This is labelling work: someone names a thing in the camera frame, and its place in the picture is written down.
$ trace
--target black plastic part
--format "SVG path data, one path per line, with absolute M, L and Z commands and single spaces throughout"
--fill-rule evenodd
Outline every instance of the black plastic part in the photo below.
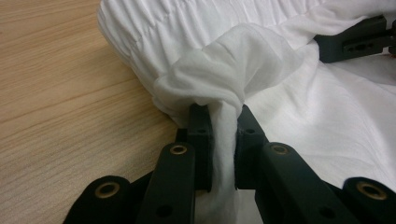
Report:
M 130 185 L 128 203 L 126 204 L 125 209 L 125 221 L 122 221 L 121 223 L 135 224 L 146 190 L 149 186 L 151 176 L 152 172 L 140 177 Z
M 137 216 L 137 224 L 191 224 L 194 218 L 195 152 L 191 145 L 163 148 Z
M 262 127 L 247 105 L 238 118 L 236 148 L 234 153 L 235 187 L 256 189 L 260 178 L 259 157 L 264 144 L 268 143 Z
M 292 147 L 266 144 L 260 166 L 255 198 L 264 223 L 359 223 Z
M 210 191 L 212 189 L 214 140 L 212 123 L 206 105 L 190 107 L 187 142 L 195 148 L 197 161 L 195 163 L 195 189 Z
M 387 31 L 383 16 L 373 17 L 345 30 L 339 35 L 317 35 L 319 58 L 324 63 L 381 53 L 383 48 L 394 46 L 394 35 Z
M 64 224 L 122 223 L 127 219 L 129 192 L 129 181 L 125 178 L 111 175 L 99 178 L 85 188 L 75 201 Z
M 349 178 L 344 183 L 342 199 L 362 224 L 396 223 L 396 194 L 377 181 Z

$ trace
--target crumpled fabric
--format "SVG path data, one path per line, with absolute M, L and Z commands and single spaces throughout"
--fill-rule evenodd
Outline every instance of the crumpled fabric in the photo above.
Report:
M 250 107 L 268 139 L 294 147 L 325 181 L 365 176 L 396 190 L 396 62 L 387 54 L 325 64 L 315 35 L 384 14 L 391 0 L 103 0 L 99 27 L 179 126 L 208 105 L 213 189 L 196 223 L 262 223 L 253 192 L 235 191 L 236 119 Z

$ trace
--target white garment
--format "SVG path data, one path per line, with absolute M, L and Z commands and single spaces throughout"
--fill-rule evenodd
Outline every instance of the white garment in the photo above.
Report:
M 324 64 L 312 40 L 380 14 L 395 20 L 396 3 L 103 0 L 98 20 L 154 104 L 180 126 L 189 105 L 209 105 L 214 185 L 197 197 L 196 223 L 262 223 L 252 193 L 233 188 L 242 104 L 270 141 L 294 147 L 322 179 L 341 187 L 366 176 L 396 190 L 395 59 Z

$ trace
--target wooden table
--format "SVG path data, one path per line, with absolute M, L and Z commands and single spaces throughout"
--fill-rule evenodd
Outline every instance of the wooden table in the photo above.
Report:
M 100 34 L 98 5 L 0 0 L 0 223 L 62 223 L 94 179 L 137 179 L 175 136 Z

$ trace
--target white fabric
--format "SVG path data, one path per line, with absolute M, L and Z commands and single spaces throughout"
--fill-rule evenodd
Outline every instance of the white fabric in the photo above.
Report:
M 252 192 L 233 188 L 236 119 L 247 104 L 270 141 L 294 147 L 341 187 L 366 176 L 396 190 L 396 63 L 376 55 L 318 60 L 316 34 L 336 35 L 384 14 L 394 0 L 103 0 L 101 31 L 180 126 L 209 105 L 214 188 L 197 223 L 261 223 Z

